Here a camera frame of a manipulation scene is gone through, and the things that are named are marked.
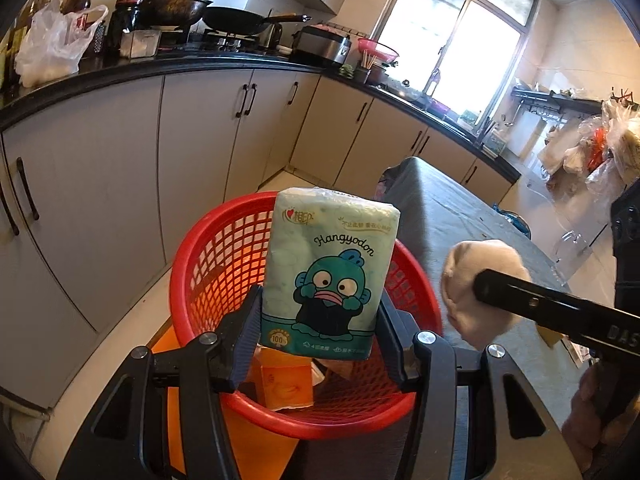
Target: cartoon character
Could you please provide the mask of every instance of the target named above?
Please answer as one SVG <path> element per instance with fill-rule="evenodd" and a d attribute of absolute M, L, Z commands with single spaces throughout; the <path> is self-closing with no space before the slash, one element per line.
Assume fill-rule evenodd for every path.
<path fill-rule="evenodd" d="M 322 339 L 352 340 L 349 323 L 371 299 L 363 265 L 360 251 L 348 249 L 320 258 L 300 272 L 293 300 L 302 307 L 292 328 Z"/>

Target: rice cooker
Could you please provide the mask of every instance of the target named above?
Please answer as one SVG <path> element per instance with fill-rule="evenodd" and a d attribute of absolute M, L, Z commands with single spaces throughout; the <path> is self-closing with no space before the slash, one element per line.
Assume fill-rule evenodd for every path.
<path fill-rule="evenodd" d="M 340 68 L 344 65 L 351 40 L 324 28 L 306 26 L 299 30 L 293 41 L 290 61 L 323 68 Z"/>

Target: cartoon eye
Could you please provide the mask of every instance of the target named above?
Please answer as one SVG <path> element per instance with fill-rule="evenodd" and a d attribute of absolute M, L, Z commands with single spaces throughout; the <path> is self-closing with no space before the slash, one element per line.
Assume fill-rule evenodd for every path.
<path fill-rule="evenodd" d="M 318 270 L 314 274 L 314 285 L 320 288 L 331 285 L 331 275 L 326 270 Z"/>
<path fill-rule="evenodd" d="M 340 294 L 354 296 L 357 291 L 358 284 L 351 278 L 340 280 L 340 283 L 338 283 L 338 292 L 340 292 Z"/>

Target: metal screw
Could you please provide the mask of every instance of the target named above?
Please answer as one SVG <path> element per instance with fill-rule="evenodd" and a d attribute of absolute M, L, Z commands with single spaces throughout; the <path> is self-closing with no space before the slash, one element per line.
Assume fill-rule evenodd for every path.
<path fill-rule="evenodd" d="M 492 357 L 495 357 L 498 359 L 500 359 L 501 357 L 504 357 L 504 355 L 507 353 L 507 351 L 500 345 L 489 345 L 488 351 Z"/>
<path fill-rule="evenodd" d="M 205 332 L 198 338 L 198 341 L 203 345 L 213 345 L 217 340 L 218 336 L 213 332 Z"/>
<path fill-rule="evenodd" d="M 432 345 L 436 342 L 436 335 L 433 332 L 420 332 L 418 334 L 418 341 L 425 345 Z"/>
<path fill-rule="evenodd" d="M 142 359 L 145 358 L 148 353 L 149 348 L 147 348 L 146 346 L 136 346 L 131 351 L 131 357 L 133 357 L 134 359 Z"/>

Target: green tissue package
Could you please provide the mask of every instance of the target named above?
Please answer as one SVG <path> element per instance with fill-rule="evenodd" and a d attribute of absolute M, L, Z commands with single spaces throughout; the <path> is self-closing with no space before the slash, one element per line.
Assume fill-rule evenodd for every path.
<path fill-rule="evenodd" d="M 400 212 L 337 191 L 292 188 L 273 211 L 262 345 L 290 354 L 364 360 Z"/>

